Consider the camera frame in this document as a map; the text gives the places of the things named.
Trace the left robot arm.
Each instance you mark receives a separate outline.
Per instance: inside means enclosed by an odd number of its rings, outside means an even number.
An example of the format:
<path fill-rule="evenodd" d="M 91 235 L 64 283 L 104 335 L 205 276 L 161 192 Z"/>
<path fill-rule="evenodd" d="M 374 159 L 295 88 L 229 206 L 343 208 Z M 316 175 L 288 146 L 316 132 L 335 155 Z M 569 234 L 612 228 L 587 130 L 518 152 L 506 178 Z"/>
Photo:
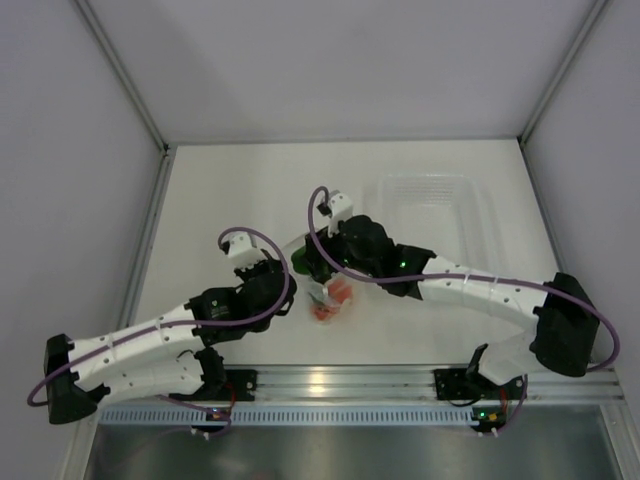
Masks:
<path fill-rule="evenodd" d="M 171 312 L 85 340 L 48 339 L 44 373 L 52 425 L 84 419 L 122 401 L 165 396 L 227 400 L 229 379 L 215 345 L 266 331 L 293 304 L 297 284 L 268 258 L 237 271 L 236 287 L 210 288 Z"/>

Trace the fake green bell pepper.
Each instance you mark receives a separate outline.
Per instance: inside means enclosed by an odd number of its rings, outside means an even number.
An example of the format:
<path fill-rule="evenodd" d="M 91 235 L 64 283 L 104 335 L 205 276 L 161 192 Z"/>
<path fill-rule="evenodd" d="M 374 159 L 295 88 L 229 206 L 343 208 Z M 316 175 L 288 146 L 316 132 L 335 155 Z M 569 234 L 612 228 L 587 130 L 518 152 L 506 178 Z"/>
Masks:
<path fill-rule="evenodd" d="M 306 247 L 302 246 L 295 250 L 291 255 L 291 265 L 294 272 L 298 275 L 310 276 L 311 271 L 306 256 Z"/>

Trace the clear zip top bag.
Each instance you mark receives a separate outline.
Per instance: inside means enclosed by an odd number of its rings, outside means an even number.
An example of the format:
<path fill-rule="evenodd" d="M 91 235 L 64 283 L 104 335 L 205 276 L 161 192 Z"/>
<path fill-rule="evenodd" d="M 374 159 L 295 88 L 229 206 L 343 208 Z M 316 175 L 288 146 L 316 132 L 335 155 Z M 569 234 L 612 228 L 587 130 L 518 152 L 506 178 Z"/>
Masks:
<path fill-rule="evenodd" d="M 292 265 L 291 265 L 291 255 L 292 253 L 297 250 L 298 248 L 305 246 L 305 241 L 304 241 L 304 237 L 305 235 L 300 235 L 296 238 L 294 238 L 292 241 L 290 241 L 288 244 L 286 244 L 283 247 L 283 252 L 284 254 L 287 256 L 288 262 L 289 262 L 289 267 L 290 267 L 290 271 L 293 275 L 293 278 L 295 279 L 296 283 L 297 283 L 297 287 L 298 287 L 298 292 L 301 294 L 302 298 L 304 299 L 304 303 L 306 304 L 306 307 L 309 311 L 310 317 L 317 323 L 319 324 L 330 324 L 332 322 L 335 321 L 343 321 L 344 319 L 349 319 L 350 317 L 352 317 L 352 313 L 356 310 L 356 306 L 358 305 L 359 301 L 360 301 L 360 296 L 361 296 L 361 287 L 352 279 L 346 277 L 345 275 L 341 274 L 341 273 L 335 273 L 332 278 L 325 282 L 325 283 L 318 283 L 315 282 L 310 276 L 304 276 L 304 275 L 298 275 L 294 272 Z M 346 305 L 343 306 L 337 306 L 335 304 L 333 304 L 331 302 L 331 300 L 329 299 L 328 293 L 327 293 L 327 286 L 329 285 L 329 283 L 335 279 L 335 278 L 342 278 L 344 280 L 346 280 L 347 282 L 349 282 L 352 285 L 353 288 L 353 299 L 351 302 L 347 303 Z M 310 298 L 308 296 L 308 292 L 309 291 L 320 291 L 322 290 L 325 294 L 325 304 L 324 305 L 331 305 L 331 306 L 337 306 L 340 307 L 340 313 L 330 322 L 327 323 L 320 323 L 318 322 L 312 315 L 311 313 L 311 307 L 314 305 L 311 301 Z"/>

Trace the fake orange tomato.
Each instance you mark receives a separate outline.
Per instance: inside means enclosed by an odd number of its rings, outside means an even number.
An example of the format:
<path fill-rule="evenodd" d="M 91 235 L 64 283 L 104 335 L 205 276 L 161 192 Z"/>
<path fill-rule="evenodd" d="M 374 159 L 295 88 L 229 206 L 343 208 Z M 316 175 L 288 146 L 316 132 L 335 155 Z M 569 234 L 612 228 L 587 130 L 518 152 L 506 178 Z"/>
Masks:
<path fill-rule="evenodd" d="M 327 286 L 327 293 L 331 302 L 343 306 L 353 299 L 352 285 L 342 278 L 333 279 Z"/>

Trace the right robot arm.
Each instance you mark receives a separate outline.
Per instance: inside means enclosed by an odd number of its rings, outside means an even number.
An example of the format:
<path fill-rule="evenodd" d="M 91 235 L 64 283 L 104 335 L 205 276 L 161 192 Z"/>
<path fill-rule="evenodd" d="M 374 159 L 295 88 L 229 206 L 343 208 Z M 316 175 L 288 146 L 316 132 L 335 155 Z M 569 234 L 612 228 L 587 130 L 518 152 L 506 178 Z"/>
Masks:
<path fill-rule="evenodd" d="M 308 233 L 304 250 L 301 262 L 318 283 L 342 273 L 399 298 L 459 305 L 519 327 L 517 335 L 476 348 L 466 382 L 477 396 L 491 396 L 532 372 L 572 378 L 588 372 L 600 321 L 569 274 L 558 272 L 546 282 L 499 278 L 396 243 L 366 215 Z"/>

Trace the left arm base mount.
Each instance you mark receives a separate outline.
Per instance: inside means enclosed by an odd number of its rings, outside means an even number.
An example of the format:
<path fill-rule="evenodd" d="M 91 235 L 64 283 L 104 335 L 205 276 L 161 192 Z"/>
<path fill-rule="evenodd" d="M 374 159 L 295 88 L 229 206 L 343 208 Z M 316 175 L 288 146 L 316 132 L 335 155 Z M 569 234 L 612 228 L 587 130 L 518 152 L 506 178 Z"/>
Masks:
<path fill-rule="evenodd" d="M 254 402 L 257 390 L 258 371 L 248 368 L 226 370 L 227 381 L 219 391 L 218 400 Z"/>

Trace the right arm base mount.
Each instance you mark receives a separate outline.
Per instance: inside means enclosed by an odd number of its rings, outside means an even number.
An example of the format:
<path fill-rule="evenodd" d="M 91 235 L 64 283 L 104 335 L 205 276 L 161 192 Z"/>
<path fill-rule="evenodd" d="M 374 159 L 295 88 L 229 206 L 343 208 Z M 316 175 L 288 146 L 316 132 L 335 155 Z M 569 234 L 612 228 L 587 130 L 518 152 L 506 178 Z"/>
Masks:
<path fill-rule="evenodd" d="M 436 396 L 439 401 L 471 404 L 487 400 L 518 400 L 524 389 L 524 379 L 517 377 L 504 385 L 497 385 L 466 368 L 443 368 L 434 372 Z"/>

